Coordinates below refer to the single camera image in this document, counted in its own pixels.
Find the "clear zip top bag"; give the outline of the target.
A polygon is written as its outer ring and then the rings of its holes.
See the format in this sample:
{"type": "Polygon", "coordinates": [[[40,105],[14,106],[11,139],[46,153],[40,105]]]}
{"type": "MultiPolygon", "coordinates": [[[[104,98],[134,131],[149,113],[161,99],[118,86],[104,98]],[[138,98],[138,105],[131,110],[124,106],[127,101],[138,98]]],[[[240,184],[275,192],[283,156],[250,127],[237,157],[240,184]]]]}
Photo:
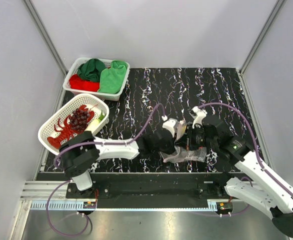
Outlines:
{"type": "Polygon", "coordinates": [[[179,121],[176,136],[173,137],[175,151],[172,154],[160,152],[163,162],[165,163],[181,163],[185,161],[204,162],[207,154],[207,148],[199,148],[197,150],[186,150],[186,131],[191,127],[192,123],[184,120],[179,121]]]}

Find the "white radish toy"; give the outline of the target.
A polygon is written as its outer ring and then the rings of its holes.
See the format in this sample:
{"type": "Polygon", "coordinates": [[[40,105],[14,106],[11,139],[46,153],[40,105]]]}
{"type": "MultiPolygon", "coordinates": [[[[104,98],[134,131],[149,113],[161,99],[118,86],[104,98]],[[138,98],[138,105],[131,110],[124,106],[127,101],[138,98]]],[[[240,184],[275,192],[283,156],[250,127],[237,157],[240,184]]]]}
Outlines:
{"type": "Polygon", "coordinates": [[[105,114],[101,111],[97,118],[94,118],[87,126],[85,131],[96,135],[105,126],[105,114]]]}

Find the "purple grape bunch toy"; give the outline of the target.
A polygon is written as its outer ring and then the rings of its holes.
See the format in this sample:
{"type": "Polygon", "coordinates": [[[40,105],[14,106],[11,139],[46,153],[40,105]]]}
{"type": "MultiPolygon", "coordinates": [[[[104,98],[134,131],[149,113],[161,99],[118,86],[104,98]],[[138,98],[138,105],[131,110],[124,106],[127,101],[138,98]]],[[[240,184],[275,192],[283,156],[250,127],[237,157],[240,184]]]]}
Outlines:
{"type": "Polygon", "coordinates": [[[91,115],[87,111],[79,109],[75,110],[73,111],[72,116],[69,118],[69,125],[75,133],[82,133],[87,128],[90,117],[91,115]]]}

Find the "red lobster toy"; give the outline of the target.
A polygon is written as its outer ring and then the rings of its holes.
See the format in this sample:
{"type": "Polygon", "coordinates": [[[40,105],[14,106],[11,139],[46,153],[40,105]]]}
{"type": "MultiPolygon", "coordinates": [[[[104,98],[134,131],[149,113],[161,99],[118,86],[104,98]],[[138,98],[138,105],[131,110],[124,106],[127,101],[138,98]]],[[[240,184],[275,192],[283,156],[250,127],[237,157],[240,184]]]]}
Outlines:
{"type": "MultiPolygon", "coordinates": [[[[76,108],[75,110],[73,111],[76,111],[76,110],[82,110],[82,111],[87,111],[90,113],[90,118],[89,118],[89,121],[88,121],[88,125],[89,125],[89,122],[93,119],[93,117],[95,116],[95,112],[93,110],[91,110],[90,108],[88,108],[85,104],[84,105],[81,105],[80,107],[76,108]]],[[[54,131],[56,133],[59,133],[59,135],[57,137],[51,137],[49,136],[47,138],[47,141],[48,143],[56,148],[56,149],[59,149],[62,145],[62,142],[64,140],[66,141],[69,141],[70,139],[72,139],[74,137],[74,134],[81,134],[81,133],[76,133],[74,132],[72,129],[71,129],[71,126],[70,126],[70,117],[72,116],[73,114],[73,111],[71,114],[69,114],[63,121],[63,126],[60,124],[60,118],[57,120],[57,123],[54,124],[54,131]]]]}

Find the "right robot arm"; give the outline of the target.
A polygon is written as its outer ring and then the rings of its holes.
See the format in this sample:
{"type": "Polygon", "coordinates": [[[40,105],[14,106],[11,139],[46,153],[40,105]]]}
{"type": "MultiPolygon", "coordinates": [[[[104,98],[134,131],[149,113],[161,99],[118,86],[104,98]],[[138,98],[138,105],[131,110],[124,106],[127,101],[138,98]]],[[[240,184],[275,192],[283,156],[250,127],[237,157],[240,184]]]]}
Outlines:
{"type": "Polygon", "coordinates": [[[213,186],[218,198],[240,199],[271,219],[273,225],[293,238],[293,187],[270,168],[257,150],[233,135],[225,122],[215,116],[196,117],[186,127],[188,149],[206,147],[252,179],[260,189],[245,186],[238,178],[223,173],[213,186]]]}

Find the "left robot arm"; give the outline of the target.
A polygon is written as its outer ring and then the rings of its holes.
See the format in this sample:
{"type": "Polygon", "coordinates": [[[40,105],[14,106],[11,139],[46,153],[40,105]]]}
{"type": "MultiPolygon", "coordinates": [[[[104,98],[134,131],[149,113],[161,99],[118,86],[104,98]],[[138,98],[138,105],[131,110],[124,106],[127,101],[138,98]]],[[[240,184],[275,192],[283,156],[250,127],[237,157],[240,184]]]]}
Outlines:
{"type": "Polygon", "coordinates": [[[89,169],[93,163],[104,159],[134,160],[153,153],[172,154],[175,151],[175,131],[161,128],[154,133],[144,133],[126,140],[109,140],[84,131],[59,148],[57,158],[65,176],[75,184],[83,198],[94,194],[89,169]]]}

